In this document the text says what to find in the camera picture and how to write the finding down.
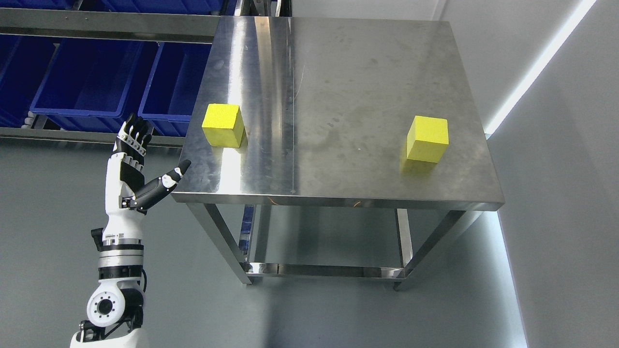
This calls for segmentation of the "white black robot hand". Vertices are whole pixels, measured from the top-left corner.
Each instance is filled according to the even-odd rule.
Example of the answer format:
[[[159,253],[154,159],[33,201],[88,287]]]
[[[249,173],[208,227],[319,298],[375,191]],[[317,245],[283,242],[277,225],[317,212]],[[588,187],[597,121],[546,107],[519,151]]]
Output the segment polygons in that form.
[[[183,160],[161,176],[146,182],[143,174],[147,147],[152,139],[150,122],[132,113],[115,138],[105,176],[104,245],[121,240],[141,240],[142,220],[148,210],[177,187],[192,161]]]

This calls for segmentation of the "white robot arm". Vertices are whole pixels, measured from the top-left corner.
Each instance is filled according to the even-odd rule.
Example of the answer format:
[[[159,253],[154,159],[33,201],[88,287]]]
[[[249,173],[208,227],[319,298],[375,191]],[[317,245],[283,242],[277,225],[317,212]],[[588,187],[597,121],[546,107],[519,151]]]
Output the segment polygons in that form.
[[[104,241],[103,228],[91,237],[99,252],[99,286],[86,304],[87,319],[70,339],[71,348],[148,348],[144,323],[147,278],[139,239]]]

